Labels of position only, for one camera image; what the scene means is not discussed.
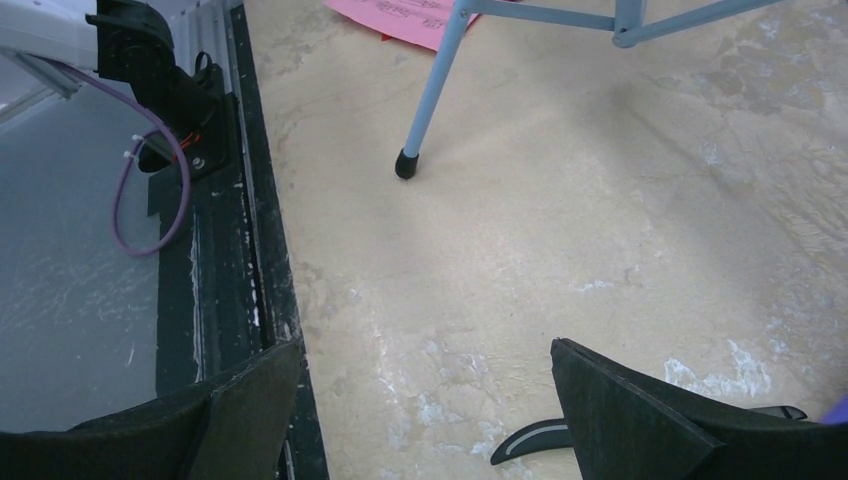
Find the purple cable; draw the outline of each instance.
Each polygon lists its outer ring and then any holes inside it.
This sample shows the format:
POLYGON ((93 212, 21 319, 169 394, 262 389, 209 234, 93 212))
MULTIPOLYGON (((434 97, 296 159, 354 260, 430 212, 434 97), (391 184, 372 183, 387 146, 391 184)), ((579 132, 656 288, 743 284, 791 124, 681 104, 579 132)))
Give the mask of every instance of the purple cable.
POLYGON ((180 196, 180 206, 177 209, 177 216, 174 218, 174 223, 171 224, 171 228, 168 229, 168 232, 165 233, 165 236, 159 240, 158 243, 153 245, 152 247, 144 248, 141 250, 135 250, 124 242, 123 238, 121 238, 121 233, 118 230, 118 206, 121 203, 121 195, 124 191, 124 185, 127 182, 127 177, 129 176, 130 170, 132 170, 133 160, 137 156, 138 152, 141 150, 142 145, 144 144, 143 140, 136 142, 135 146, 132 150, 132 156, 128 159, 127 166, 124 168, 123 173, 121 174, 121 180, 118 182, 118 190, 115 192, 115 199, 112 202, 112 236, 115 237, 115 241, 118 242, 118 245, 121 249, 126 252, 128 255, 133 257, 144 257, 147 255, 151 255, 153 253, 161 250, 165 245, 173 240, 174 235, 177 234, 177 230, 180 228, 180 225, 183 223, 185 219, 186 211, 188 210, 189 199, 191 198, 191 177, 189 173, 188 161, 185 158, 185 153, 183 153, 182 147, 180 147, 180 142, 174 137, 174 134, 168 130, 168 127, 159 119, 153 112, 147 110, 143 106, 141 106, 138 102, 131 99, 130 97, 124 95, 123 93, 115 90, 114 88, 106 85, 105 83, 97 80, 96 78, 92 78, 74 67, 69 65, 65 65, 64 63, 58 63, 54 61, 49 61, 51 64, 67 73, 68 75, 85 82, 92 87, 97 88, 98 90, 111 95, 112 97, 117 98, 121 102, 129 105, 138 113, 144 115, 150 123, 152 123, 156 130, 152 132, 148 132, 142 138, 146 140, 150 135, 154 134, 156 131, 159 131, 165 138, 168 140, 168 143, 171 144, 171 148, 174 150, 174 153, 177 155, 177 163, 180 165, 180 176, 182 177, 182 195, 180 196))

